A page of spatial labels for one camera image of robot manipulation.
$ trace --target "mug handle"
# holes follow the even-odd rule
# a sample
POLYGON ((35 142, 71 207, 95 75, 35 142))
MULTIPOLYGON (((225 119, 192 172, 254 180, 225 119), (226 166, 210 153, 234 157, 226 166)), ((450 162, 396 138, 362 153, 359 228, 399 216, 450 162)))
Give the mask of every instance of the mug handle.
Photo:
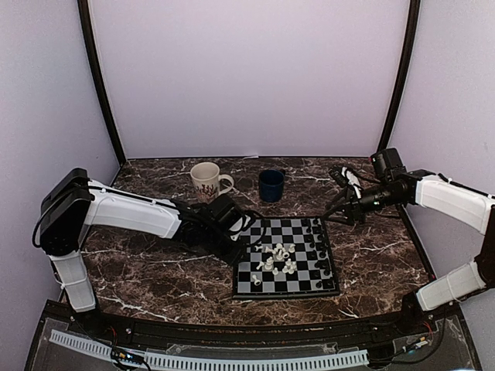
POLYGON ((230 182, 230 185, 226 189, 221 190, 218 193, 219 195, 223 195, 224 193, 229 192, 234 187, 234 180, 232 179, 232 177, 230 175, 220 175, 218 177, 218 181, 221 181, 222 179, 228 180, 230 182))

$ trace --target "chess board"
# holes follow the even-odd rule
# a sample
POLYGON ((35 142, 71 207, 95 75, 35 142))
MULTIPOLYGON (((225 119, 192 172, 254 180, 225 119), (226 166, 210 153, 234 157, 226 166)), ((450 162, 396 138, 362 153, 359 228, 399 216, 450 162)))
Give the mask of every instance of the chess board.
POLYGON ((234 268, 235 299, 287 299, 335 296, 340 293, 339 281, 333 263, 332 252, 325 223, 320 218, 265 218, 257 220, 239 238, 245 243, 257 241, 262 233, 261 222, 266 234, 261 241, 262 250, 248 247, 246 258, 234 268), (273 254, 266 253, 265 247, 275 248, 281 243, 287 250, 295 244, 295 252, 289 258, 297 264, 293 274, 283 273, 285 260, 274 261, 279 273, 257 269, 273 254), (253 275, 261 281, 254 284, 253 275))

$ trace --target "mug pattern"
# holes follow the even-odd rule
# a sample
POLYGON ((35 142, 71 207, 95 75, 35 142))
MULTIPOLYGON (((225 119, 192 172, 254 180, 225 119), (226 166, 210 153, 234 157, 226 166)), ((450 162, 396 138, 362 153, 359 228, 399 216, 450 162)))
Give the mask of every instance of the mug pattern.
POLYGON ((218 193, 218 188, 215 185, 202 184, 201 187, 196 187, 196 195, 202 203, 208 203, 215 198, 218 193))

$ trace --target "white chess piece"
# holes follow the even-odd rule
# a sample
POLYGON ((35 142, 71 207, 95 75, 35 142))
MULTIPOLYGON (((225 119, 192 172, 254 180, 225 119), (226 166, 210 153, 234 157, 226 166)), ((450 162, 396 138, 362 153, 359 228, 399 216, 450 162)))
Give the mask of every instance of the white chess piece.
POLYGON ((258 276, 256 274, 253 274, 251 277, 254 280, 254 286, 259 286, 261 284, 261 281, 258 280, 258 276))

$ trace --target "chess board border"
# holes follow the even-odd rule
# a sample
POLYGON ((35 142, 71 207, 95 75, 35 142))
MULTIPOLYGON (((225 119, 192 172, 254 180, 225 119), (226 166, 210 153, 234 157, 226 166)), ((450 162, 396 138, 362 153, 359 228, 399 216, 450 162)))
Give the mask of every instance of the chess board border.
POLYGON ((334 297, 340 295, 339 277, 337 276, 335 262, 333 260, 332 248, 331 248, 332 244, 330 243, 330 239, 326 230, 325 221, 322 220, 321 216, 267 216, 264 218, 264 220, 303 220, 303 219, 310 219, 310 220, 317 219, 321 223, 323 242, 325 245, 326 253, 328 254, 330 268, 333 273, 333 277, 335 281, 335 289, 331 291, 330 290, 317 291, 317 292, 309 291, 309 292, 302 292, 300 294, 290 294, 290 293, 283 294, 276 292, 265 292, 259 294, 252 294, 252 293, 239 294, 237 293, 238 264, 236 264, 234 267, 232 267, 232 298, 234 300, 287 300, 287 299, 334 297))

